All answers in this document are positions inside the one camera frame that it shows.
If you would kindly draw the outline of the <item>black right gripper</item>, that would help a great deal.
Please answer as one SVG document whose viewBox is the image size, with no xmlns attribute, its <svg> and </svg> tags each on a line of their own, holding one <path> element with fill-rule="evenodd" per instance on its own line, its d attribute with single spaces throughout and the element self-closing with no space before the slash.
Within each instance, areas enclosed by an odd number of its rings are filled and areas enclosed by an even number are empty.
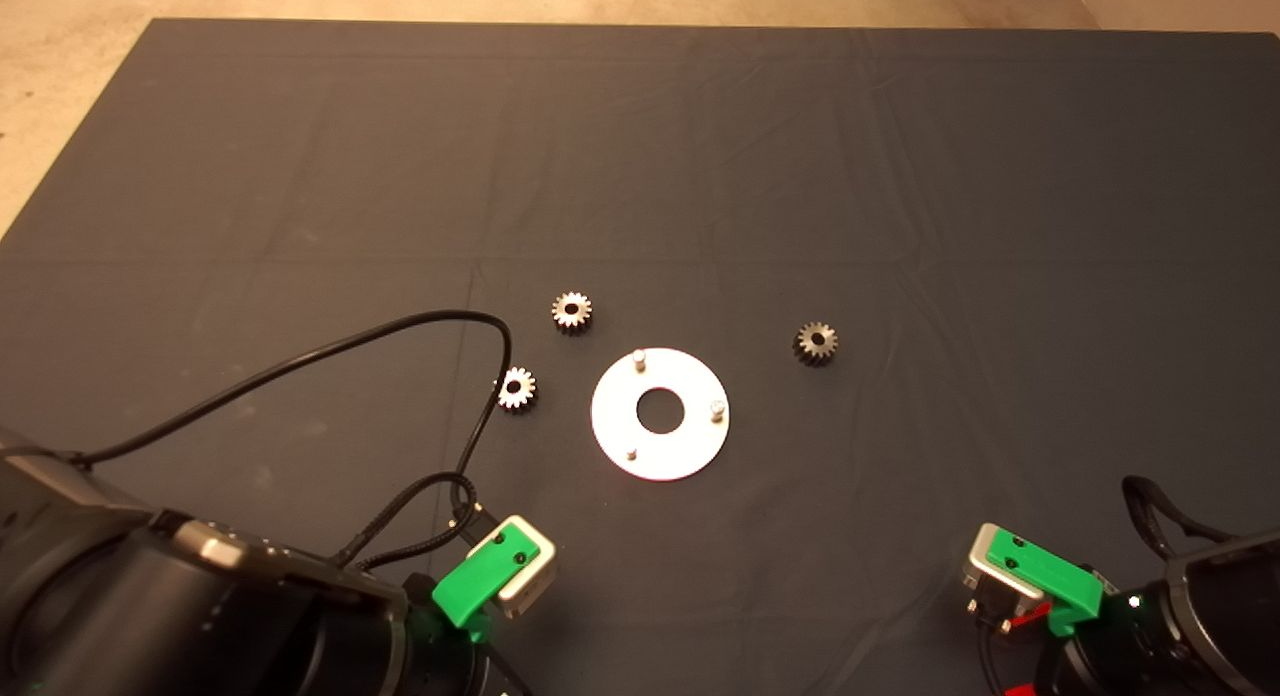
<svg viewBox="0 0 1280 696">
<path fill-rule="evenodd" d="M 1039 604 L 1004 621 L 1004 629 L 1023 629 L 1044 621 L 1051 604 Z M 1117 617 L 1079 624 L 1074 636 L 1052 640 L 1036 668 L 1036 686 L 1004 687 L 1004 695 L 1138 695 L 1140 646 L 1138 621 Z"/>
</svg>

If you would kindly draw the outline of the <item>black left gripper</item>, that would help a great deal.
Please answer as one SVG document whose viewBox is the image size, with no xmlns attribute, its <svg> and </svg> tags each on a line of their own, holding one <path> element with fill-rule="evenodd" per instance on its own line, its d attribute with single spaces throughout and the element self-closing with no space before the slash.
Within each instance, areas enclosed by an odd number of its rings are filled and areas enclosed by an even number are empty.
<svg viewBox="0 0 1280 696">
<path fill-rule="evenodd" d="M 489 644 L 475 644 L 433 601 L 436 582 L 426 574 L 404 580 L 410 610 L 404 622 L 407 695 L 525 695 L 526 684 Z"/>
</svg>

